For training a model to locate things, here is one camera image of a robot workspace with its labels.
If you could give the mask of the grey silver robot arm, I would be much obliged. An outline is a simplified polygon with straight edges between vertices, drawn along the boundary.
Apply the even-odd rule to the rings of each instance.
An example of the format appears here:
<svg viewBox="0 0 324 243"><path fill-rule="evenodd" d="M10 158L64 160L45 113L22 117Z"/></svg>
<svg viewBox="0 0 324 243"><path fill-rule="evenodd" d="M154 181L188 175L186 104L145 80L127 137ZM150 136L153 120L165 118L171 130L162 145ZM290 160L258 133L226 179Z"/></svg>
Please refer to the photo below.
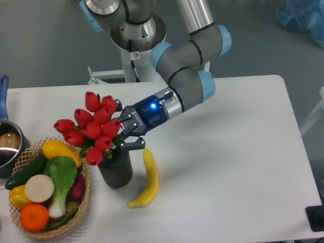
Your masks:
<svg viewBox="0 0 324 243"><path fill-rule="evenodd" d="M216 86L207 63L227 52L231 35L217 26L206 1L178 1L190 36L176 48L166 42L166 26L151 1L81 1L80 8L96 32L110 30L119 48L122 70L91 74L92 79L123 77L126 82L164 81L167 87L134 105L121 107L122 137L113 149L142 149L150 130L206 101Z"/></svg>

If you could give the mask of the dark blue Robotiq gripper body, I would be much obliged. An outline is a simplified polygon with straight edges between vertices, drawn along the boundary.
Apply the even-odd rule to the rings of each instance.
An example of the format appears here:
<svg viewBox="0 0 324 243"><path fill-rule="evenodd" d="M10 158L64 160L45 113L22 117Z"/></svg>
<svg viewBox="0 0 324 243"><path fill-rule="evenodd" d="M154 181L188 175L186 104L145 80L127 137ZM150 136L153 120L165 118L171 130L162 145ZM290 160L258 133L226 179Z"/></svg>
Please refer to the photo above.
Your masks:
<svg viewBox="0 0 324 243"><path fill-rule="evenodd" d="M120 135L126 139L129 136L144 136L148 131L165 123L168 115L160 104L159 97L151 95L134 105L125 106L116 119L123 127Z"/></svg>

